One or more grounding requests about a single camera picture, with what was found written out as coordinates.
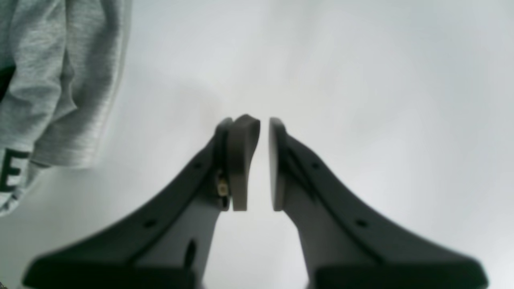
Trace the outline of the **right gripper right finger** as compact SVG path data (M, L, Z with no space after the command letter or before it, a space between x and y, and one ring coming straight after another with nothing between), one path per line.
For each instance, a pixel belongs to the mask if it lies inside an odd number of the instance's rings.
M316 153L269 121L272 205L295 225L309 289L486 289L475 259L401 227L351 192Z

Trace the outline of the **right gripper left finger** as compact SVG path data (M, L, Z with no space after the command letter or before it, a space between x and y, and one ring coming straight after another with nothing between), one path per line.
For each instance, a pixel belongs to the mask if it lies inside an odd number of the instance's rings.
M220 122L159 194L114 225L39 256L28 289L200 289L221 212L244 212L260 122Z

